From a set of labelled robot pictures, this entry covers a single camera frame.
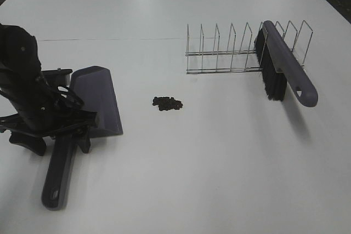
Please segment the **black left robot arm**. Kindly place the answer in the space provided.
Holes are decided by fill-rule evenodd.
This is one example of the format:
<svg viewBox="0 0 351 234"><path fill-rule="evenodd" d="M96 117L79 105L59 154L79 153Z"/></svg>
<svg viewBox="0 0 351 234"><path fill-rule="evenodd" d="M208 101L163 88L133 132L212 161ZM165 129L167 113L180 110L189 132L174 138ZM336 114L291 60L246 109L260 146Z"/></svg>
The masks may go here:
<svg viewBox="0 0 351 234"><path fill-rule="evenodd" d="M16 109L1 117L1 132L10 131L10 143L43 156L45 137L70 135L88 153L97 113L83 110L84 101L66 85L71 72L42 71L35 36L19 26L1 25L1 96Z"/></svg>

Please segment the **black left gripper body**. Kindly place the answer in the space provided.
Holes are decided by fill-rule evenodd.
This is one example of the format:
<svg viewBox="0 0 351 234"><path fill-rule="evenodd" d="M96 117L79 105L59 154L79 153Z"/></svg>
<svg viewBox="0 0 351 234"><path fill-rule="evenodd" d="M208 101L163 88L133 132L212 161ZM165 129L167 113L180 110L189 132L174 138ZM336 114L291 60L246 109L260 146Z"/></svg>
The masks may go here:
<svg viewBox="0 0 351 234"><path fill-rule="evenodd" d="M51 87L44 77L28 83L2 77L1 96L17 111L1 117L1 133L10 130L40 138L98 125L98 114L83 110L83 100L70 87Z"/></svg>

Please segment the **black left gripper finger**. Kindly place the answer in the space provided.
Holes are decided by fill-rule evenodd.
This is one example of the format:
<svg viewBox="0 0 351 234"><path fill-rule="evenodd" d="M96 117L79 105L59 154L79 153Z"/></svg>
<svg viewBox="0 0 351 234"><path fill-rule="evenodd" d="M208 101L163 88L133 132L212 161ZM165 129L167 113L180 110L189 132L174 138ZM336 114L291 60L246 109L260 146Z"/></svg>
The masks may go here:
<svg viewBox="0 0 351 234"><path fill-rule="evenodd" d="M22 146L39 156L44 156L47 148L46 143L42 138L36 138L17 132L11 132L9 142L14 145Z"/></svg>
<svg viewBox="0 0 351 234"><path fill-rule="evenodd" d="M90 150L89 131L90 131L90 127L84 126L84 127L78 128L73 134L73 138L76 144L78 145L78 147L81 149L83 153L88 153Z"/></svg>

